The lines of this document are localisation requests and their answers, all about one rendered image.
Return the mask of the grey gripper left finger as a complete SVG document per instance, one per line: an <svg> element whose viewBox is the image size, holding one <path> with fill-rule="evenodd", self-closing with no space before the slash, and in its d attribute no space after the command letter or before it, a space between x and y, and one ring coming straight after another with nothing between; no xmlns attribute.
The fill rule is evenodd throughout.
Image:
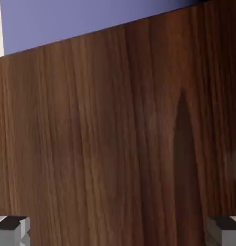
<svg viewBox="0 0 236 246"><path fill-rule="evenodd" d="M30 246L30 218L0 216L0 246Z"/></svg>

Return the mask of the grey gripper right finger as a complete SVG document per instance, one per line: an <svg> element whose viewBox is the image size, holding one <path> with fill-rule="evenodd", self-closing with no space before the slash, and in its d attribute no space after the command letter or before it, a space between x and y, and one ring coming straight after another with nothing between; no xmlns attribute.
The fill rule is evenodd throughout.
<svg viewBox="0 0 236 246"><path fill-rule="evenodd" d="M207 219L207 246L236 246L236 216Z"/></svg>

